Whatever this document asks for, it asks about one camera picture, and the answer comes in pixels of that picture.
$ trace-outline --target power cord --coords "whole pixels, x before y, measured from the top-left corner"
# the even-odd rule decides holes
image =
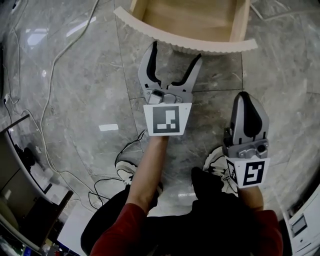
[[[52,78],[53,78],[53,72],[54,72],[54,68],[55,68],[55,65],[56,65],[56,62],[58,61],[58,59],[74,44],[76,43],[82,36],[83,34],[86,32],[90,22],[91,22],[91,19],[93,17],[93,14],[94,14],[94,11],[97,7],[99,3],[99,0],[96,0],[95,4],[93,5],[93,8],[91,10],[91,13],[90,13],[90,16],[89,16],[89,19],[84,27],[84,29],[82,30],[82,32],[73,40],[71,41],[53,60],[53,63],[52,63],[52,68],[51,68],[51,74],[50,74],[50,80],[49,80],[49,90],[48,90],[48,97],[47,97],[47,101],[45,103],[45,106],[43,108],[43,111],[42,111],[42,115],[41,115],[41,119],[40,119],[40,127],[38,126],[36,120],[34,119],[32,113],[28,110],[28,109],[24,109],[21,113],[18,113],[15,109],[14,109],[14,105],[17,104],[20,100],[20,91],[21,91],[21,85],[20,85],[20,44],[19,44],[19,39],[18,39],[18,35],[16,33],[16,30],[15,30],[15,27],[17,26],[17,24],[19,23],[20,21],[20,18],[23,14],[23,12],[25,11],[26,9],[26,6],[28,5],[28,0],[26,1],[26,4],[20,14],[20,17],[18,18],[17,22],[15,23],[14,26],[12,26],[11,28],[11,31],[13,31],[14,33],[14,36],[16,38],[16,41],[17,41],[17,46],[18,46],[18,63],[17,63],[17,72],[18,72],[18,95],[17,95],[17,99],[16,100],[13,100],[12,99],[12,92],[11,92],[11,85],[10,85],[10,80],[9,80],[9,74],[8,74],[8,70],[7,68],[5,67],[5,65],[3,65],[4,69],[6,70],[6,75],[7,75],[7,80],[8,80],[8,84],[9,84],[9,95],[8,95],[8,99],[11,101],[11,104],[12,104],[12,110],[15,114],[17,115],[20,115],[22,116],[24,112],[27,112],[30,116],[31,116],[31,119],[32,121],[34,122],[37,130],[39,131],[40,135],[41,135],[41,138],[42,138],[42,143],[43,143],[43,147],[44,147],[44,152],[45,152],[45,157],[46,157],[46,160],[48,162],[48,165],[50,166],[50,168],[56,172],[57,174],[59,174],[61,176],[61,178],[64,180],[64,182],[67,184],[67,186],[79,197],[79,199],[73,199],[73,200],[70,200],[70,201],[80,201],[81,202],[81,199],[80,199],[80,196],[79,194],[77,194],[72,188],[71,186],[68,184],[68,182],[66,181],[66,179],[62,176],[63,173],[68,173],[69,175],[73,176],[75,179],[77,179],[80,183],[82,183],[84,186],[86,186],[92,193],[93,193],[93,190],[88,186],[86,185],[81,179],[79,179],[77,176],[75,176],[73,173],[71,173],[70,171],[68,170],[65,170],[65,171],[58,171],[55,167],[55,165],[53,164],[53,161],[48,153],[48,150],[47,150],[47,144],[46,144],[46,140],[45,140],[45,137],[44,137],[44,131],[43,131],[43,119],[44,119],[44,115],[45,115],[45,112],[46,112],[46,109],[48,107],[48,104],[49,104],[49,101],[50,101],[50,96],[51,96],[51,87],[52,87]],[[82,202],[81,202],[82,206],[84,206],[85,208],[87,208],[88,210],[92,211],[91,209],[89,209],[88,207],[86,207]]]

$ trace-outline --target red shirt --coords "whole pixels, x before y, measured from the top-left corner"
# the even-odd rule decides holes
[[[254,213],[258,242],[254,256],[282,256],[283,241],[277,216],[272,210]],[[145,212],[133,203],[126,204],[116,222],[94,244],[90,256],[128,256],[139,242]]]

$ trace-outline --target white cable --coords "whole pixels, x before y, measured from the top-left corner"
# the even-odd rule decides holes
[[[61,174],[61,173],[69,173],[71,174],[72,176],[74,176],[70,171],[58,171],[53,164],[50,163],[49,161],[49,154],[48,154],[48,150],[47,150],[47,144],[46,144],[46,139],[45,139],[45,135],[44,135],[44,131],[43,131],[43,120],[44,120],[44,116],[45,116],[45,112],[46,112],[46,109],[48,107],[48,104],[49,104],[49,101],[50,101],[50,97],[51,97],[51,87],[52,87],[52,78],[53,78],[53,74],[54,74],[54,69],[55,69],[55,65],[56,65],[56,62],[58,61],[58,59],[73,45],[75,44],[75,42],[77,42],[82,36],[83,34],[86,32],[89,24],[90,24],[90,21],[92,19],[92,16],[95,12],[95,9],[97,7],[97,4],[98,4],[99,0],[96,0],[93,8],[92,8],[92,11],[91,11],[91,14],[89,16],[89,19],[84,27],[84,29],[82,30],[82,32],[73,40],[71,41],[61,52],[58,53],[58,55],[54,58],[53,60],[53,63],[52,63],[52,68],[51,68],[51,74],[50,74],[50,79],[49,79],[49,89],[48,89],[48,96],[47,96],[47,100],[46,100],[46,103],[44,105],[44,108],[43,108],[43,111],[42,111],[42,115],[41,115],[41,119],[40,119],[40,134],[42,135],[42,141],[43,141],[43,146],[44,146],[44,153],[45,153],[45,157],[46,157],[46,160],[49,164],[49,166],[58,174]],[[88,185],[86,185],[84,182],[82,182],[78,177],[74,176],[76,179],[78,179],[78,181],[80,181],[83,185],[85,185],[91,192],[94,192]]]
[[[89,24],[90,24],[90,21],[91,21],[91,19],[92,19],[92,17],[93,17],[93,14],[94,14],[94,12],[95,12],[95,9],[96,9],[98,3],[99,3],[99,0],[96,0],[94,6],[93,6],[93,8],[92,8],[91,14],[90,14],[90,16],[89,16],[89,19],[88,19],[88,21],[87,21],[84,29],[82,30],[82,32],[81,32],[73,41],[71,41],[71,42],[54,58],[54,60],[53,60],[52,68],[51,68],[51,74],[50,74],[50,80],[49,80],[48,97],[47,97],[47,101],[46,101],[45,106],[44,106],[43,111],[42,111],[42,115],[41,115],[41,119],[40,119],[40,128],[39,128],[39,126],[37,125],[37,122],[36,122],[36,120],[34,119],[32,113],[31,113],[28,109],[24,109],[21,113],[18,113],[17,111],[15,111],[14,105],[15,105],[16,103],[18,103],[19,100],[20,100],[20,89],[18,90],[18,98],[17,98],[17,100],[13,100],[13,99],[12,99],[12,96],[11,96],[11,86],[10,86],[10,80],[9,80],[8,70],[7,70],[7,68],[3,65],[3,67],[4,67],[5,70],[6,70],[7,80],[8,80],[8,84],[9,84],[9,88],[10,88],[9,99],[10,99],[10,101],[11,101],[11,103],[12,103],[12,110],[13,110],[13,112],[16,113],[17,115],[20,115],[20,116],[22,116],[22,114],[23,114],[24,112],[27,112],[27,113],[31,116],[31,119],[33,120],[33,122],[34,122],[37,130],[39,131],[39,133],[40,133],[40,135],[41,135],[42,143],[43,143],[43,146],[44,146],[45,157],[46,157],[46,160],[47,160],[47,162],[48,162],[48,165],[50,166],[50,168],[51,168],[54,172],[58,173],[58,174],[61,176],[61,178],[62,178],[62,179],[64,180],[64,182],[69,186],[69,188],[79,197],[79,199],[73,199],[73,200],[79,200],[80,202],[81,202],[80,196],[79,196],[79,195],[71,188],[71,186],[67,183],[67,181],[65,180],[65,178],[62,176],[63,173],[68,173],[68,174],[70,174],[71,176],[73,176],[74,178],[76,178],[80,183],[82,183],[84,186],[86,186],[92,193],[94,193],[94,191],[93,191],[87,184],[85,184],[82,180],[80,180],[77,176],[75,176],[75,175],[74,175],[73,173],[71,173],[70,171],[68,171],[68,170],[58,171],[58,170],[56,169],[56,167],[54,166],[54,164],[53,164],[53,162],[52,162],[52,159],[51,159],[51,157],[50,157],[50,155],[49,155],[49,153],[48,153],[48,150],[47,150],[47,144],[46,144],[46,140],[45,140],[45,136],[44,136],[44,132],[43,132],[43,119],[44,119],[44,115],[45,115],[45,112],[46,112],[46,109],[47,109],[47,107],[48,107],[48,104],[49,104],[49,101],[50,101],[50,97],[51,97],[52,79],[53,79],[53,73],[54,73],[54,68],[55,68],[56,62],[58,61],[58,59],[59,59],[74,43],[76,43],[76,42],[84,35],[84,33],[86,32],[86,30],[87,30],[87,28],[88,28],[88,26],[89,26]],[[26,8],[27,5],[28,5],[28,0],[26,1],[26,4],[25,4],[25,6],[24,6],[24,8],[23,8],[23,11],[22,11],[22,13],[21,13],[18,21],[17,21],[16,24],[11,28],[11,29],[13,30],[13,33],[14,33],[14,35],[15,35],[15,37],[16,37],[16,41],[17,41],[17,44],[18,44],[18,68],[17,68],[17,69],[18,69],[18,85],[19,85],[19,88],[20,88],[20,64],[19,64],[19,63],[20,63],[20,45],[19,45],[19,39],[18,39],[16,30],[15,30],[15,26],[19,23],[20,18],[21,18],[21,16],[22,16],[22,14],[23,14],[23,12],[24,12],[24,10],[25,10],[25,8]],[[86,207],[82,202],[81,202],[81,204],[82,204],[82,206],[84,206],[85,208],[87,208],[88,210],[90,210],[90,209],[89,209],[88,207]]]
[[[264,18],[261,13],[254,7],[253,4],[250,4],[251,9],[254,11],[254,13],[259,17],[260,20],[264,21],[264,22],[269,22],[275,19],[279,19],[285,16],[289,16],[289,15],[296,15],[296,14],[312,14],[312,13],[320,13],[320,8],[316,8],[316,9],[309,9],[309,10],[289,10],[289,11],[285,11],[283,13],[280,14],[276,14],[276,15],[272,15],[269,17]]]

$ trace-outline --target shoe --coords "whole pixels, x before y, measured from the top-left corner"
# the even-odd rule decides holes
[[[219,176],[223,182],[222,192],[238,196],[236,183],[230,178],[226,157],[222,146],[214,149],[206,158],[203,171]]]
[[[116,173],[125,185],[131,185],[137,166],[128,161],[119,161],[115,165]]]

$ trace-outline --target floor tile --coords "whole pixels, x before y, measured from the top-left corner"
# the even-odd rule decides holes
[[[117,154],[137,137],[113,10],[113,2],[98,6],[86,34],[59,59],[50,102],[60,109],[83,163],[96,175],[114,174]],[[52,52],[57,54],[76,37],[75,28],[86,19],[88,13],[52,36]],[[117,124],[119,130],[100,131],[100,125],[109,124]],[[126,154],[133,158],[139,152],[135,144]]]
[[[138,69],[153,40],[118,19],[117,28],[128,93],[131,99],[140,98],[143,93],[138,79]],[[158,42],[157,49],[155,75],[161,80],[161,86],[166,88],[172,82],[183,78],[196,56],[173,51],[168,44],[162,42]],[[202,59],[203,64],[193,88],[194,92],[242,89],[240,53],[203,56]]]
[[[78,152],[75,150],[73,142],[70,139],[69,133],[65,127],[65,124],[60,116],[46,115],[43,122],[43,132],[45,141],[47,144],[47,150],[50,155],[55,168],[58,172],[61,172],[62,177],[57,173],[49,180],[52,183],[52,190],[60,191],[62,188],[74,190],[81,198],[84,198],[84,204],[89,206],[88,202],[88,191],[93,190],[93,180],[86,170],[86,167],[82,163]],[[37,163],[40,164],[43,170],[49,168],[47,159],[45,157],[45,148],[43,146],[43,140],[40,133],[37,131],[35,124],[30,118],[19,123],[14,128],[14,132],[18,134],[19,140],[18,145],[24,149],[28,147]],[[55,203],[59,203],[59,200],[65,195],[63,191],[54,193],[52,200],[56,200]],[[72,197],[73,199],[79,198],[76,194]]]
[[[98,5],[103,5],[109,1],[99,0]],[[95,2],[96,0],[49,1],[48,36],[51,37],[62,26],[71,23],[78,16],[91,11]]]
[[[239,91],[195,92],[184,135],[169,139],[164,173],[165,188],[191,183],[191,169],[201,168],[208,154],[222,145],[224,128],[229,124],[234,99]],[[144,98],[131,99],[138,133],[146,126]],[[148,143],[148,131],[141,140],[142,150]]]

